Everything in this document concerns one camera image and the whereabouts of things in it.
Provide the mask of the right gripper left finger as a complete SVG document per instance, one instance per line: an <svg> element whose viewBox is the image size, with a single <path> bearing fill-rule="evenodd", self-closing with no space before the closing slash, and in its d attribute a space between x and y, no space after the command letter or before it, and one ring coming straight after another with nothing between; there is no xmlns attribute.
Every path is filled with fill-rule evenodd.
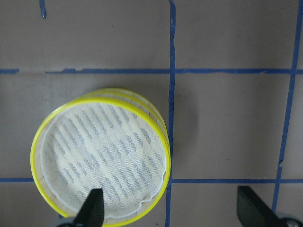
<svg viewBox="0 0 303 227"><path fill-rule="evenodd" d="M92 189L73 220L75 227L101 227L104 222L103 190Z"/></svg>

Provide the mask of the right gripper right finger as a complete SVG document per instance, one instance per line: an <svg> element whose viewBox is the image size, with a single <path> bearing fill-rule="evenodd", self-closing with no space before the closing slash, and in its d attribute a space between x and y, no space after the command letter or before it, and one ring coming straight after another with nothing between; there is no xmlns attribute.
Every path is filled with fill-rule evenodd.
<svg viewBox="0 0 303 227"><path fill-rule="evenodd" d="M249 186L237 188L237 217L243 227L284 226L284 222Z"/></svg>

